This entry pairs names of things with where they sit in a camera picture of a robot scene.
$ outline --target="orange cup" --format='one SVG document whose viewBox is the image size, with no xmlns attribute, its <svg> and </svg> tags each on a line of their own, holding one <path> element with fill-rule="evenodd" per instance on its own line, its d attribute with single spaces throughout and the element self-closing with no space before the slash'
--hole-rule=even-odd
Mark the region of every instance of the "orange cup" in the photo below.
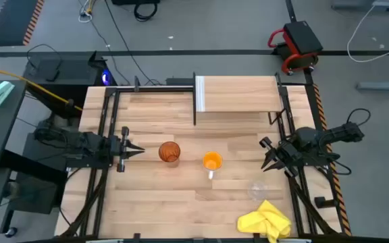
<svg viewBox="0 0 389 243">
<path fill-rule="evenodd" d="M 214 171 L 218 170 L 223 163 L 222 156 L 217 152 L 208 152 L 202 160 L 203 167 L 209 171 L 208 178 L 213 179 Z"/>
</svg>

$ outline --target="black floor mat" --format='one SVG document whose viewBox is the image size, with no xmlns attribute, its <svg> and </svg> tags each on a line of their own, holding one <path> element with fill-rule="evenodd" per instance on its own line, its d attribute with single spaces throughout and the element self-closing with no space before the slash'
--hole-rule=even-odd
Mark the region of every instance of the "black floor mat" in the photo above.
<svg viewBox="0 0 389 243">
<path fill-rule="evenodd" d="M 27 45 L 44 0 L 5 0 L 0 11 L 0 47 Z"/>
</svg>

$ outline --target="white cable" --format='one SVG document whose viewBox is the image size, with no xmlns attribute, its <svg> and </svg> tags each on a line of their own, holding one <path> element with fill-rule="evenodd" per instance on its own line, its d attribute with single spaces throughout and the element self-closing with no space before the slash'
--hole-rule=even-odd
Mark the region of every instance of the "white cable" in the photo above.
<svg viewBox="0 0 389 243">
<path fill-rule="evenodd" d="M 385 57 L 386 55 L 389 55 L 389 52 L 388 53 L 385 53 L 383 55 L 380 55 L 380 56 L 377 56 L 377 57 L 374 57 L 372 59 L 368 59 L 368 60 L 356 60 L 355 58 L 353 58 L 351 56 L 351 52 L 349 51 L 349 45 L 351 44 L 351 41 L 354 39 L 354 36 L 355 34 L 357 33 L 360 25 L 363 23 L 364 19 L 370 14 L 370 12 L 375 8 L 375 6 L 371 7 L 371 9 L 364 15 L 364 17 L 361 19 L 361 21 L 359 22 L 359 24 L 357 25 L 357 27 L 355 28 L 355 31 L 354 33 L 352 34 L 351 38 L 349 39 L 348 41 L 348 45 L 346 47 L 346 50 L 348 51 L 348 56 L 349 58 L 351 58 L 353 61 L 356 61 L 357 63 L 365 63 L 365 62 L 369 62 L 369 61 L 374 61 L 376 59 L 379 59 L 381 57 Z"/>
<path fill-rule="evenodd" d="M 92 16 L 92 15 L 90 15 L 90 14 L 88 14 L 88 13 L 85 13 L 85 14 L 86 14 L 86 16 L 89 17 L 89 19 L 88 19 L 88 20 L 81 20 L 81 19 L 80 19 L 80 16 L 79 16 L 79 18 L 78 18 L 79 22 L 81 22 L 81 23 L 88 23 L 88 22 L 90 22 L 91 20 L 93 20 L 93 16 Z"/>
<path fill-rule="evenodd" d="M 79 14 L 79 17 L 78 17 L 78 21 L 81 22 L 81 23 L 88 23 L 91 20 L 93 20 L 93 16 L 85 11 L 86 4 L 88 4 L 89 1 L 90 0 L 86 0 L 84 5 L 80 8 L 80 11 L 79 11 L 80 14 Z M 80 19 L 81 14 L 85 14 L 88 17 L 88 20 L 81 20 Z"/>
</svg>

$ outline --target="yellow cable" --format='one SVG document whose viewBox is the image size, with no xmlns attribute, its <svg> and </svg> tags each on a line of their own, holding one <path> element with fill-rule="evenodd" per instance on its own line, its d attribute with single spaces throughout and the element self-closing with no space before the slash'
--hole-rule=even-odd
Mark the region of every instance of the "yellow cable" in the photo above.
<svg viewBox="0 0 389 243">
<path fill-rule="evenodd" d="M 87 9 L 88 14 L 93 13 L 93 2 L 94 2 L 94 0 L 89 1 L 89 5 L 88 5 L 88 9 Z"/>
<path fill-rule="evenodd" d="M 42 86 L 40 86 L 40 85 L 38 85 L 38 84 L 36 84 L 36 83 L 34 83 L 32 81 L 29 81 L 29 80 L 27 80 L 24 77 L 21 77 L 21 76 L 18 76 L 18 75 L 15 75 L 15 74 L 12 74 L 10 72 L 3 71 L 3 70 L 0 70 L 0 74 L 8 75 L 8 76 L 11 76 L 11 77 L 18 78 L 20 80 L 26 81 L 26 83 L 28 85 L 31 85 L 31 86 L 33 86 L 33 87 L 35 87 L 35 88 L 45 92 L 46 94 L 48 94 L 48 95 L 52 96 L 53 98 L 56 98 L 56 99 L 64 102 L 65 104 L 68 104 L 68 101 L 66 99 L 57 96 L 56 94 L 52 93 L 51 91 L 47 90 L 46 88 L 43 88 Z M 82 108 L 80 108 L 79 106 L 75 105 L 74 108 L 79 110 L 79 111 L 82 111 Z"/>
</svg>

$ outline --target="gray floor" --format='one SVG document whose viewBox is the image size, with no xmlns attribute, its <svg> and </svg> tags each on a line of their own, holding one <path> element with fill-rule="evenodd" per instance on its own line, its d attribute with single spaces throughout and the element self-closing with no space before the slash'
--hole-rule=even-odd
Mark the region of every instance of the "gray floor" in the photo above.
<svg viewBox="0 0 389 243">
<path fill-rule="evenodd" d="M 327 50 L 345 50 L 348 38 L 364 15 L 359 11 L 334 11 L 326 0 L 293 3 L 297 18 L 308 21 Z M 77 0 L 46 1 L 32 42 L 27 47 L 4 47 L 0 51 L 26 51 L 41 43 L 58 51 L 106 50 L 93 27 L 78 22 L 79 7 Z M 157 17 L 145 23 L 133 19 L 129 12 L 132 7 L 126 7 L 129 11 L 113 5 L 111 8 L 132 50 L 266 49 L 270 32 L 288 22 L 286 5 L 279 0 L 163 0 Z M 99 0 L 94 9 L 94 23 L 112 50 L 125 50 L 103 0 Z M 362 25 L 351 49 L 378 50 L 381 45 L 389 49 L 389 13 L 375 12 Z M 43 47 L 37 51 L 47 50 Z M 116 57 L 115 60 L 129 79 L 137 75 L 145 83 L 145 77 L 131 58 Z M 161 56 L 136 57 L 136 60 L 150 78 L 158 80 L 190 77 L 192 72 L 198 75 L 272 75 L 281 65 L 277 57 L 263 55 Z M 15 74 L 22 74 L 25 64 L 25 58 L 0 58 L 0 69 Z M 282 79 L 305 81 L 302 74 L 282 75 Z M 371 63 L 355 63 L 348 57 L 320 57 L 313 79 L 321 90 L 329 126 L 345 122 L 348 113 L 357 107 L 372 112 L 372 119 L 362 127 L 366 135 L 363 142 L 337 143 L 333 147 L 342 155 L 341 161 L 353 169 L 352 175 L 341 177 L 341 184 L 354 235 L 389 238 L 389 93 L 355 90 L 357 82 L 389 81 L 389 57 Z M 36 124 L 48 114 L 41 104 L 28 99 L 19 117 Z M 355 119 L 363 119 L 363 116 L 356 115 Z M 7 148 L 21 153 L 26 134 L 32 130 L 32 126 L 17 120 Z M 19 234 L 12 239 L 0 236 L 0 242 L 50 238 L 57 212 L 51 215 L 18 213 L 15 218 Z"/>
</svg>

